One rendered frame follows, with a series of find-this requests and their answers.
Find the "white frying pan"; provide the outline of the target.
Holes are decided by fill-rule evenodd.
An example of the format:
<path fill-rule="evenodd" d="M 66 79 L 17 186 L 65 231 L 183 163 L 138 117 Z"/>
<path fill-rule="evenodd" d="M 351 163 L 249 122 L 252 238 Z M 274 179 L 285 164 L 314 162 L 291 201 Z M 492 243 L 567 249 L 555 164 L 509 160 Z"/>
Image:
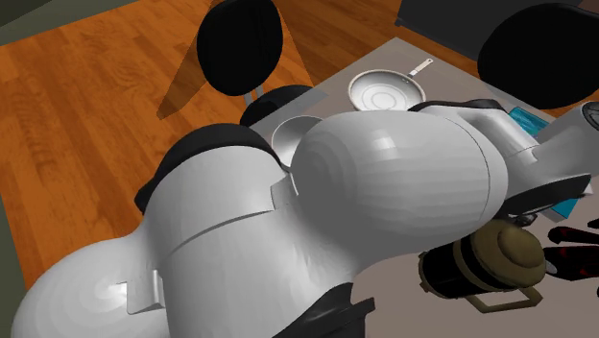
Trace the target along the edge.
<path fill-rule="evenodd" d="M 414 77 L 433 62 L 426 59 L 407 74 L 388 69 L 364 71 L 349 82 L 348 98 L 357 110 L 405 111 L 426 100 Z"/>

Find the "white bowl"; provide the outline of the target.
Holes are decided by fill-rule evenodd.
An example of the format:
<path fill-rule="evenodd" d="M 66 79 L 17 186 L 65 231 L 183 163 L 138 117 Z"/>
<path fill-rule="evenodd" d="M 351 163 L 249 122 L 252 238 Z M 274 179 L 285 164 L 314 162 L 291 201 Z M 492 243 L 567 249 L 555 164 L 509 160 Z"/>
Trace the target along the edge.
<path fill-rule="evenodd" d="M 322 118 L 316 116 L 301 115 L 289 118 L 276 127 L 271 145 L 285 169 L 290 168 L 303 136 L 321 121 Z"/>

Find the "black and red toy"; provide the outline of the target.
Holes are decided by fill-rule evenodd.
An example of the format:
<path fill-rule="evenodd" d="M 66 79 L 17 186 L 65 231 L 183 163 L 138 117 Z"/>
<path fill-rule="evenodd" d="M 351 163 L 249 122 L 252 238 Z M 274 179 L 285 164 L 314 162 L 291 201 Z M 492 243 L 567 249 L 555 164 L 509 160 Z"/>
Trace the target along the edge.
<path fill-rule="evenodd" d="M 587 225 L 597 233 L 566 226 L 548 231 L 548 239 L 557 244 L 543 248 L 549 276 L 568 281 L 599 278 L 599 219 Z"/>

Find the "teal book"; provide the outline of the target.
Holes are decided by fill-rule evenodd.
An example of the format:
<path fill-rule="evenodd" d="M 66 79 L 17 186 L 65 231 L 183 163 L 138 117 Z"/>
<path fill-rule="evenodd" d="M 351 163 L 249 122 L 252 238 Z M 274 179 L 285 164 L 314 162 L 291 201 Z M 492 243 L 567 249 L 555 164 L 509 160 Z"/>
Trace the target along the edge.
<path fill-rule="evenodd" d="M 520 107 L 511 109 L 509 115 L 533 138 L 536 138 L 539 132 L 548 125 L 547 121 Z M 541 214 L 553 222 L 559 223 L 569 217 L 578 202 L 578 199 L 566 200 L 551 208 L 545 209 Z"/>

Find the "black round-backed chair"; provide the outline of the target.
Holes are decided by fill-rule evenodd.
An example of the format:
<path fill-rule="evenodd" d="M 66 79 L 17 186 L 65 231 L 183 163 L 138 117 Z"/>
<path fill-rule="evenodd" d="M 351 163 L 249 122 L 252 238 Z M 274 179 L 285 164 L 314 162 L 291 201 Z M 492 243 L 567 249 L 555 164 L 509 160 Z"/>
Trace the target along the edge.
<path fill-rule="evenodd" d="M 562 3 L 521 10 L 483 44 L 479 77 L 536 109 L 558 109 L 599 90 L 599 13 Z"/>
<path fill-rule="evenodd" d="M 212 87 L 247 98 L 240 125 L 257 123 L 311 89 L 290 84 L 262 90 L 282 47 L 281 19 L 273 0 L 224 0 L 204 17 L 196 42 L 198 61 Z"/>

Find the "black and olive lidded pot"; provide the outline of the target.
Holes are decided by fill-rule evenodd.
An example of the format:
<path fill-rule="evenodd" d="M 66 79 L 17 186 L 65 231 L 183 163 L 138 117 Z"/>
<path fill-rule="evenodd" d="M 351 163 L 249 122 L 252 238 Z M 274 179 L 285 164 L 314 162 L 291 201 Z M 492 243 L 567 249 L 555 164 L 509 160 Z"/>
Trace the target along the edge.
<path fill-rule="evenodd" d="M 545 276 L 535 235 L 507 221 L 491 220 L 470 235 L 419 255 L 420 287 L 442 299 L 464 299 L 481 313 L 538 305 L 535 286 Z M 488 305 L 482 294 L 518 291 L 517 302 Z"/>

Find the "dark cabinet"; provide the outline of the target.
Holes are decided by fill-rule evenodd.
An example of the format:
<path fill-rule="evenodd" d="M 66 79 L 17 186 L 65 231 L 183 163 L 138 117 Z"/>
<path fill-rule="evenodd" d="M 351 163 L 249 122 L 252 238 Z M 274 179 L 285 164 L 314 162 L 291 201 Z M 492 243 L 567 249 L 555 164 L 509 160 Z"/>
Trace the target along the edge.
<path fill-rule="evenodd" d="M 544 3 L 599 12 L 599 0 L 401 0 L 395 24 L 477 60 L 484 42 L 501 22 Z"/>

